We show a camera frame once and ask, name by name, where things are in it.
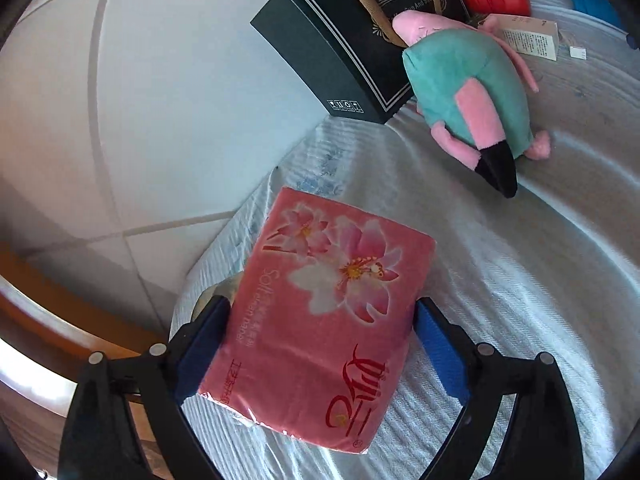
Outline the white green patch box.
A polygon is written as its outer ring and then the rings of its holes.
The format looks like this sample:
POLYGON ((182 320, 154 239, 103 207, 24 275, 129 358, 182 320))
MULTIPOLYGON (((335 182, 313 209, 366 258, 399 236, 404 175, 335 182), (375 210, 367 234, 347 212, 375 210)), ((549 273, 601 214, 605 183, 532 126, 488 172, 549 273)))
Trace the white green patch box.
POLYGON ((489 14, 479 29, 499 37, 521 54, 558 59, 559 27, 554 21, 510 14, 489 14))

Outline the blue striped bed sheet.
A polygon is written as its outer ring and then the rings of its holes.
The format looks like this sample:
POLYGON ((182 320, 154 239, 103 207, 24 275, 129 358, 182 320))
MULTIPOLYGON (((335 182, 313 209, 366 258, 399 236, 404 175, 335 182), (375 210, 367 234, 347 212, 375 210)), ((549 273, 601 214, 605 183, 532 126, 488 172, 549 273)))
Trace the blue striped bed sheet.
POLYGON ((412 104, 383 125, 326 118, 195 263, 172 326, 243 269, 281 188, 340 200, 434 237, 425 295, 472 339, 505 356, 555 357, 585 475, 599 477, 639 417, 639 55, 570 0, 530 2, 558 24, 563 47, 554 62, 529 60, 539 84, 530 114, 552 154, 518 161, 515 197, 449 158, 412 104))

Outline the clear tape roll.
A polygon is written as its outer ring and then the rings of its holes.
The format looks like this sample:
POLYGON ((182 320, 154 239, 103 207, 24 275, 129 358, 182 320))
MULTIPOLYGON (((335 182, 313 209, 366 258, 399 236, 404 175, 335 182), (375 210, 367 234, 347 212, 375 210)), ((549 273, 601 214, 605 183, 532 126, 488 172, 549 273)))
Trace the clear tape roll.
POLYGON ((240 283, 242 281, 243 272, 239 272, 228 278, 225 278, 223 281, 206 288, 204 292, 198 297, 198 301, 196 302, 191 320, 195 321, 198 316, 206 309, 209 301, 212 300, 215 296, 221 296, 226 298, 229 301, 229 304, 233 304, 235 300, 235 296, 238 293, 240 283))

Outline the wooden bed frame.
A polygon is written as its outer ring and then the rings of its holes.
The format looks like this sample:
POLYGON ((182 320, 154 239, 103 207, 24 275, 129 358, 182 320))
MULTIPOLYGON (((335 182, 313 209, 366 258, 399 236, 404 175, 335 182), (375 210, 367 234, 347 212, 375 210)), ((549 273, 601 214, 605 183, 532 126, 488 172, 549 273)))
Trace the wooden bed frame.
POLYGON ((29 402, 65 417, 93 353, 132 358, 166 341, 82 300, 1 247, 1 382, 29 402))

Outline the teal pink plush pig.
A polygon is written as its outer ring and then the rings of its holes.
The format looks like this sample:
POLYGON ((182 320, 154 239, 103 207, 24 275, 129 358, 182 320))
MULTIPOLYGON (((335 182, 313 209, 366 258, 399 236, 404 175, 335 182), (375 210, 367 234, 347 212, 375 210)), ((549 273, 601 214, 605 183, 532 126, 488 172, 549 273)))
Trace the teal pink plush pig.
POLYGON ((547 159, 551 138, 530 123, 527 90, 537 81, 498 36, 491 15, 478 27, 408 10, 393 19, 402 62, 431 137, 506 198, 518 192, 515 161, 547 159))

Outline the pink tissue pack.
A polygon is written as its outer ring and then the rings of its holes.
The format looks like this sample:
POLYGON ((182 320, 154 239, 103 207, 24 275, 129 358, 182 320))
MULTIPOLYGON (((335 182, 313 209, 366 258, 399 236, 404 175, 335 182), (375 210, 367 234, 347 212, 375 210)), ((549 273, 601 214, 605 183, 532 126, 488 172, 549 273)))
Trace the pink tissue pack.
POLYGON ((435 249, 408 226, 284 188, 198 393, 243 422, 364 452, 404 368, 435 249))

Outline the small white box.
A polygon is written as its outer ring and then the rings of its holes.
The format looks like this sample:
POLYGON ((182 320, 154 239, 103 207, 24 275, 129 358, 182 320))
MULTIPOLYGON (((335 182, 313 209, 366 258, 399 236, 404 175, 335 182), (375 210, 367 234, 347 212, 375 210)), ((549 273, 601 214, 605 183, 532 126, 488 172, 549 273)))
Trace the small white box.
POLYGON ((583 47, 570 46, 570 56, 585 61, 587 59, 587 50, 583 47))

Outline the black coffee cup gift box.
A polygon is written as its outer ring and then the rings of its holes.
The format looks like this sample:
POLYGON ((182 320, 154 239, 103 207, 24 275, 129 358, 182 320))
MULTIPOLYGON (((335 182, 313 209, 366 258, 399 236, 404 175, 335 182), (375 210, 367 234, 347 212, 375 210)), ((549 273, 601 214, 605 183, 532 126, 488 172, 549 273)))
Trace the black coffee cup gift box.
MULTIPOLYGON (((386 18, 432 13, 433 0, 376 0, 386 18)), ((440 0, 467 22, 463 0, 440 0)), ((268 0, 250 22, 333 116, 384 124, 412 96, 402 50, 359 0, 268 0)))

